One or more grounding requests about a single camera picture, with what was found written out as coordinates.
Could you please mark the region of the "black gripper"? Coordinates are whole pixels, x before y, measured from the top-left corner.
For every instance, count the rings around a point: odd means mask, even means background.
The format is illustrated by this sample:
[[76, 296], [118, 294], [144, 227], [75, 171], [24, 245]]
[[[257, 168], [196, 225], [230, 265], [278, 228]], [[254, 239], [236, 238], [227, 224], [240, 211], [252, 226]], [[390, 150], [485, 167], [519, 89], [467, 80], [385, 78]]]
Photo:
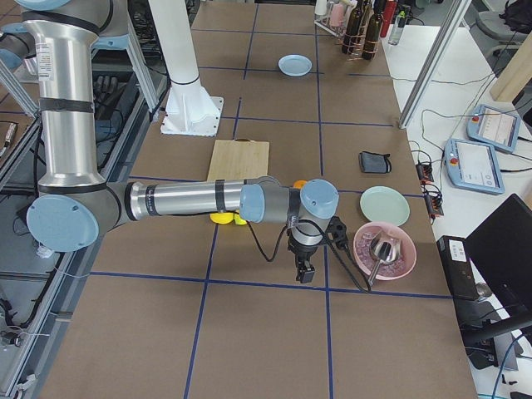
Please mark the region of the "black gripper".
[[295, 239], [288, 240], [288, 250], [294, 254], [297, 269], [296, 280], [300, 283], [311, 283], [315, 274], [312, 266], [312, 256], [317, 252], [322, 243], [305, 245]]

